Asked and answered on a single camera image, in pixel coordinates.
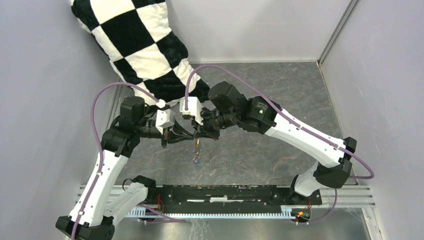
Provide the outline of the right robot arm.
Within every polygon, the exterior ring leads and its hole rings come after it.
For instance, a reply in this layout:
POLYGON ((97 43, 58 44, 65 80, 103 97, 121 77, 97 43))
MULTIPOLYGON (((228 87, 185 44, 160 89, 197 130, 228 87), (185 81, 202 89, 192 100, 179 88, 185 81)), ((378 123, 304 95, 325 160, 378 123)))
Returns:
POLYGON ((207 95, 215 108, 202 107, 197 97, 181 101, 180 112, 192 117, 197 138, 217 140, 220 130, 232 126, 282 140, 307 153, 316 163, 297 175, 289 189, 289 199, 302 204, 321 188, 340 189, 351 176, 351 154, 357 140, 327 135, 293 117, 286 110, 261 96, 247 99, 232 84, 220 82, 207 95))

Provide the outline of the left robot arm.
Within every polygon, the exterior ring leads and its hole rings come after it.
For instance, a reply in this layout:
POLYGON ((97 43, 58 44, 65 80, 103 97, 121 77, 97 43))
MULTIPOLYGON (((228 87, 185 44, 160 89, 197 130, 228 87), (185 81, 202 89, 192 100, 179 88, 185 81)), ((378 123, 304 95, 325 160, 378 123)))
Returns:
POLYGON ((140 175, 132 178, 129 187, 111 203, 108 197, 142 138, 159 139, 164 148, 194 139, 173 114, 169 107, 162 110, 147 106, 141 97, 125 98, 119 115, 102 137, 93 131, 99 147, 93 172, 74 209, 60 216, 55 227, 71 240, 110 240, 116 226, 138 204, 158 201, 162 205, 156 181, 140 175))

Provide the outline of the black white checkered blanket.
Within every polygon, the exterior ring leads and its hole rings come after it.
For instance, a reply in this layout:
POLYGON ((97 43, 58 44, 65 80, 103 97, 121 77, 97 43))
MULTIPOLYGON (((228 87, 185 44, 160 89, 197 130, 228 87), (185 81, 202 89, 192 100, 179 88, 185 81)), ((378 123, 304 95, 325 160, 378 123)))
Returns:
POLYGON ((175 105, 185 95, 208 100, 210 87, 194 73, 164 0, 73 0, 70 5, 113 70, 147 105, 156 100, 175 105))

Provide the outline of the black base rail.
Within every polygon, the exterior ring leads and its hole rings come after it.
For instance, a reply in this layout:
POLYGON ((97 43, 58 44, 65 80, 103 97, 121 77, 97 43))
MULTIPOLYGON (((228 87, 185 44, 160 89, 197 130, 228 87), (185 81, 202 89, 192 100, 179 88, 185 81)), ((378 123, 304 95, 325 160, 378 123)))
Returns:
POLYGON ((276 214, 283 207, 320 206, 316 190, 305 197, 283 185, 162 185, 143 204, 166 214, 276 214))

